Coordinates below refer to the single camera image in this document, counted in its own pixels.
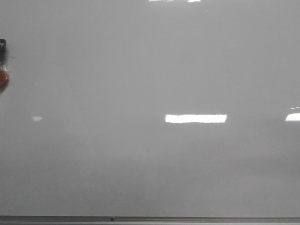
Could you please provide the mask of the white whiteboard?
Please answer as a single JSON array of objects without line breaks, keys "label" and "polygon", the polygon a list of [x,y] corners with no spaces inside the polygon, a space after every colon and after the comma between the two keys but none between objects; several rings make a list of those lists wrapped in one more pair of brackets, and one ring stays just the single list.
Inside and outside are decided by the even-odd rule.
[{"label": "white whiteboard", "polygon": [[3,0],[0,213],[298,217],[297,0]]}]

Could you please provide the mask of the grey aluminium whiteboard frame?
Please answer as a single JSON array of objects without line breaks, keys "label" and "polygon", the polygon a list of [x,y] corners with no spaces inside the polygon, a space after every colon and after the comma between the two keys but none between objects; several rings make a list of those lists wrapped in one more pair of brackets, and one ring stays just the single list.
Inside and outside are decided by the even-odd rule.
[{"label": "grey aluminium whiteboard frame", "polygon": [[1,216],[2,225],[298,225],[299,217]]}]

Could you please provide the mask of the black whiteboard marker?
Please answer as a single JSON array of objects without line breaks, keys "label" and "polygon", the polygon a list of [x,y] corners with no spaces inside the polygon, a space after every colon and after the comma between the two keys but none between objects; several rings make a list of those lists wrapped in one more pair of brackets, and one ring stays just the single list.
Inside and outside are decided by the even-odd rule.
[{"label": "black whiteboard marker", "polygon": [[5,63],[6,63],[6,50],[7,50],[6,40],[1,39],[0,40],[0,61],[4,61]]}]

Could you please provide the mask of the red magnet taped on marker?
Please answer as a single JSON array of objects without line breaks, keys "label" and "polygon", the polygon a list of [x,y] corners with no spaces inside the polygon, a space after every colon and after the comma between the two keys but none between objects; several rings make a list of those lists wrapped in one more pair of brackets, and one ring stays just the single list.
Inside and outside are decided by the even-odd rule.
[{"label": "red magnet taped on marker", "polygon": [[0,62],[0,93],[2,94],[10,82],[9,72],[4,61]]}]

